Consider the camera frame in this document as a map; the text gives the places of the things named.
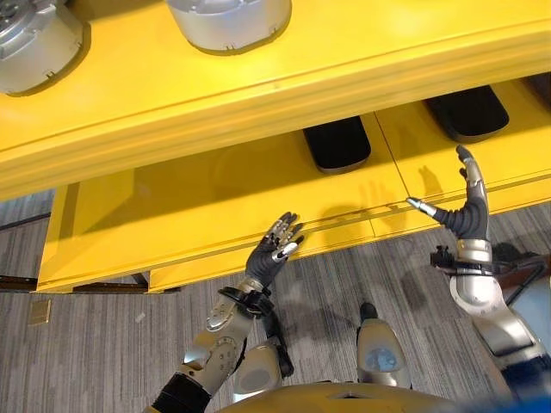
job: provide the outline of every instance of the cable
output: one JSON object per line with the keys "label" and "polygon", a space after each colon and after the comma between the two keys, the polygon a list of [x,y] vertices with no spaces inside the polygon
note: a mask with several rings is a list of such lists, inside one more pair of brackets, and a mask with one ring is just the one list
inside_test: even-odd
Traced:
{"label": "cable", "polygon": [[0,231],[9,230],[10,228],[15,228],[19,225],[25,225],[35,221],[40,221],[41,219],[50,218],[51,216],[52,213],[41,213],[40,215],[34,215],[33,217],[20,219],[19,221],[10,222],[9,224],[0,225]]}

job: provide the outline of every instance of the robot forearm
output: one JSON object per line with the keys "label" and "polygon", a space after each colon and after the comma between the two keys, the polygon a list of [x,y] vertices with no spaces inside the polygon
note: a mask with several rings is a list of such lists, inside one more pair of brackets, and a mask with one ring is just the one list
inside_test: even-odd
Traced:
{"label": "robot forearm", "polygon": [[273,307],[267,287],[303,239],[296,237],[302,225],[291,226],[296,219],[296,214],[283,214],[252,251],[238,287],[220,290],[207,328],[194,339],[183,364],[146,412],[203,412],[237,369],[254,317],[269,313]]}
{"label": "robot forearm", "polygon": [[[246,277],[238,290],[260,292],[263,286]],[[207,328],[194,339],[183,364],[152,405],[154,410],[146,411],[203,412],[210,398],[238,367],[252,323],[253,315],[221,296],[207,319]]]}

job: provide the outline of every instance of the gray carpet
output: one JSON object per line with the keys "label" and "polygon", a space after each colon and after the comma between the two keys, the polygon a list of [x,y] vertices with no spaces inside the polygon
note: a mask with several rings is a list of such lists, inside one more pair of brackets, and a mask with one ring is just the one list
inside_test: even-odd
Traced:
{"label": "gray carpet", "polygon": [[[551,250],[551,203],[494,216],[491,224],[496,242]],[[38,221],[0,231],[0,274],[36,274],[45,229]],[[289,263],[272,296],[295,365],[286,383],[356,379],[358,306],[369,300],[395,328],[416,390],[453,400],[506,394],[446,278],[428,264],[440,243],[455,244],[445,230],[425,231]],[[204,326],[216,290],[239,279],[162,295],[0,293],[0,411],[141,411]],[[50,323],[28,327],[30,302],[44,298],[53,300]],[[250,345],[262,339],[258,327]],[[229,403],[230,384],[210,411]]]}

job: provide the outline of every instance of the robotic hand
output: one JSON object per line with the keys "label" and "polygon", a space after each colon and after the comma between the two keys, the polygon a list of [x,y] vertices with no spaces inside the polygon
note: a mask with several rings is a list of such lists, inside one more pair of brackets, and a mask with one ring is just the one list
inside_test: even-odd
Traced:
{"label": "robotic hand", "polygon": [[203,412],[210,398],[244,359],[246,339],[255,317],[262,318],[269,339],[263,348],[271,346],[277,354],[275,363],[279,361],[276,368],[280,381],[281,375],[293,373],[279,321],[269,301],[268,286],[304,239],[298,236],[302,224],[292,226],[296,219],[294,213],[283,214],[252,251],[245,278],[238,287],[219,290],[222,297],[207,319],[207,328],[194,339],[179,371],[145,412]]}
{"label": "robotic hand", "polygon": [[447,248],[431,254],[432,265],[450,275],[456,304],[473,319],[474,327],[518,398],[551,394],[551,358],[528,325],[505,303],[495,279],[500,266],[492,262],[488,203],[482,174],[463,146],[456,151],[464,164],[467,201],[459,211],[445,211],[417,198],[407,202],[445,225],[457,236],[457,259]]}

